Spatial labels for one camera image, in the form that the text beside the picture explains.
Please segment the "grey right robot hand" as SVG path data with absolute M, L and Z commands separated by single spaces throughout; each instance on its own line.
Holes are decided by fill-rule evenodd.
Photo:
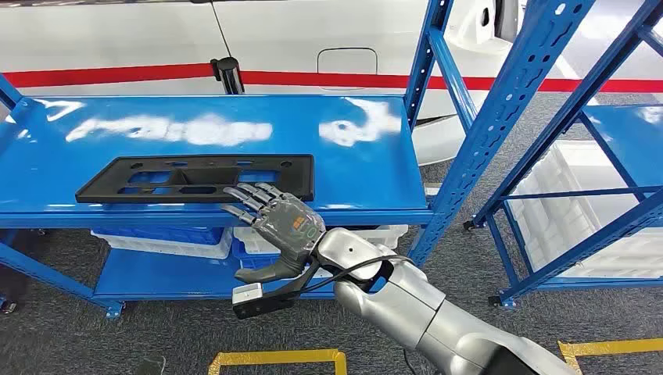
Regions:
M 224 187 L 223 192 L 251 210 L 247 212 L 229 204 L 221 208 L 250 225 L 280 251 L 275 263 L 259 269 L 240 269 L 235 272 L 235 278 L 252 284 L 299 276 L 326 232 L 322 217 L 295 195 L 264 182 L 238 183 Z

